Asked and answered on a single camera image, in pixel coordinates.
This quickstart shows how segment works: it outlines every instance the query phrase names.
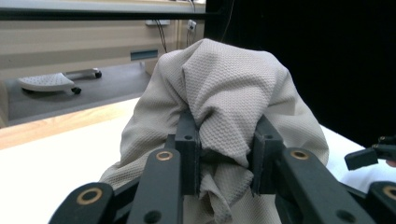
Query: wall outlet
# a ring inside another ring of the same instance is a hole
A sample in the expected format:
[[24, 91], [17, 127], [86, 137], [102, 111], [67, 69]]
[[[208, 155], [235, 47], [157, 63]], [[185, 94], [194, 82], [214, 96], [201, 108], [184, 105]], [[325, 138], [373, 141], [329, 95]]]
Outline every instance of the wall outlet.
[[[159, 20], [160, 25], [169, 25], [170, 23], [170, 20]], [[146, 20], [146, 25], [157, 25], [157, 22], [155, 20]]]
[[190, 30], [192, 32], [195, 32], [195, 27], [197, 26], [197, 23], [195, 21], [189, 20], [187, 22], [187, 30]]

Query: black mechanical part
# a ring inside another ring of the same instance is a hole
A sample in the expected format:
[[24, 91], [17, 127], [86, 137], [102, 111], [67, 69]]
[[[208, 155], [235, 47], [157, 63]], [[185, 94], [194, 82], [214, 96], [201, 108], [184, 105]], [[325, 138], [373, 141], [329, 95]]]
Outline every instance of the black mechanical part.
[[371, 184], [365, 208], [376, 223], [396, 223], [396, 184], [389, 181]]
[[106, 224], [116, 215], [113, 188], [91, 183], [72, 191], [53, 214], [49, 224]]
[[79, 95], [81, 93], [81, 88], [79, 88], [79, 87], [72, 88], [72, 92], [75, 95]]
[[254, 133], [253, 149], [247, 156], [249, 170], [254, 174], [250, 185], [252, 193], [276, 193], [276, 187], [271, 180], [271, 173], [273, 172], [276, 155], [284, 148], [280, 134], [271, 122], [265, 116], [262, 116]]
[[366, 148], [364, 150], [349, 153], [344, 159], [348, 170], [356, 170], [363, 166], [378, 163], [378, 157], [373, 148]]
[[345, 156], [348, 170], [378, 163], [378, 159], [396, 161], [396, 146], [375, 144], [372, 147], [349, 153]]
[[165, 146], [166, 148], [175, 148], [175, 134], [168, 134], [166, 138]]
[[381, 137], [378, 138], [378, 144], [396, 145], [396, 135], [393, 135], [393, 136], [381, 136]]
[[276, 185], [279, 196], [297, 205], [302, 214], [294, 217], [303, 218], [289, 222], [281, 217], [282, 223], [375, 223], [310, 151], [283, 150], [276, 169], [286, 181]]
[[134, 204], [134, 196], [139, 186], [140, 177], [128, 182], [120, 188], [114, 190], [114, 204], [117, 206], [117, 214], [113, 223], [123, 224], [129, 216]]
[[95, 77], [96, 78], [101, 78], [102, 77], [102, 72], [101, 71], [95, 72]]
[[149, 156], [127, 224], [182, 222], [180, 154], [163, 148]]
[[298, 224], [304, 219], [303, 214], [297, 204], [292, 203], [282, 196], [275, 196], [276, 211], [283, 224]]
[[361, 192], [358, 189], [354, 189], [346, 184], [341, 183], [341, 185], [344, 187], [344, 189], [352, 196], [355, 201], [361, 205], [361, 207], [364, 208], [366, 204], [366, 194]]
[[201, 143], [198, 127], [190, 110], [181, 113], [175, 135], [175, 148], [181, 155], [182, 194], [198, 195], [201, 184], [200, 156]]
[[0, 21], [143, 21], [143, 20], [217, 20], [223, 12], [166, 13], [120, 12], [62, 9], [0, 8]]

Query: black curtain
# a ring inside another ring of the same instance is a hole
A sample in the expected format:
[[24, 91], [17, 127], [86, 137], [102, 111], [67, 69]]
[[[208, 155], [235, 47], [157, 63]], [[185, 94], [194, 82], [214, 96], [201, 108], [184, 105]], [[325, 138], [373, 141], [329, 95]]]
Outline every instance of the black curtain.
[[395, 1], [235, 0], [224, 42], [273, 53], [322, 125], [368, 147], [396, 133], [395, 22]]

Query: textured fabric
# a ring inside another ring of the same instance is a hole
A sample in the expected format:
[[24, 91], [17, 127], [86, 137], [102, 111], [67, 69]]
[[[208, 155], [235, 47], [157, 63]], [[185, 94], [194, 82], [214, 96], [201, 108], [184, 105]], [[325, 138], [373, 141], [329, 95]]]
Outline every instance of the textured fabric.
[[[247, 154], [262, 114], [287, 147], [311, 150], [324, 163], [328, 159], [317, 120], [272, 54], [205, 39], [160, 58], [122, 133], [120, 161], [101, 181], [116, 189], [141, 175], [148, 154], [176, 132], [179, 115], [188, 107], [200, 127], [206, 162], [200, 197], [185, 197], [184, 223], [279, 222], [274, 197], [253, 198], [249, 189], [253, 174]], [[216, 154], [235, 162], [213, 160]]]

